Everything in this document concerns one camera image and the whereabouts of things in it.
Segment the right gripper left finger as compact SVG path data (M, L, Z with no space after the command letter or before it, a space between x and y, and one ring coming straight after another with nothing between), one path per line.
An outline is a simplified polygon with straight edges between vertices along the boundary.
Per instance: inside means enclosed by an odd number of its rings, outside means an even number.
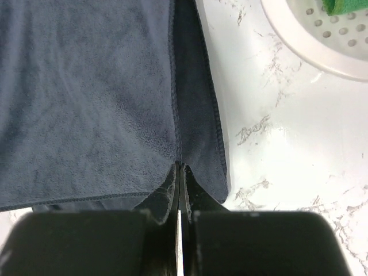
M176 275L180 166L133 210L31 213L1 251L2 275Z

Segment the green towel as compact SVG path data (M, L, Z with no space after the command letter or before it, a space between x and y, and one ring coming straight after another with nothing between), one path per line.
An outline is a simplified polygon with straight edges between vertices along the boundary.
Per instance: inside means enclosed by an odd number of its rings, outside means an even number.
M367 0L322 0L326 13L329 16L352 13L367 9Z

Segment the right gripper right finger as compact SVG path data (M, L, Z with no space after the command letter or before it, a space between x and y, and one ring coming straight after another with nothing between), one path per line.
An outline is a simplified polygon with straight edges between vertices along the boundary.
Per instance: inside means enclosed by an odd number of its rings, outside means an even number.
M230 211L181 167L185 275L350 275L332 228L306 211Z

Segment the dark blue towel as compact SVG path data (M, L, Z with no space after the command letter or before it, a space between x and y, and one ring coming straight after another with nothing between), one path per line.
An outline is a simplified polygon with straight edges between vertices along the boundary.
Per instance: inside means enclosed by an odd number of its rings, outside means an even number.
M194 1L1 2L1 209L130 209L188 165L228 196Z

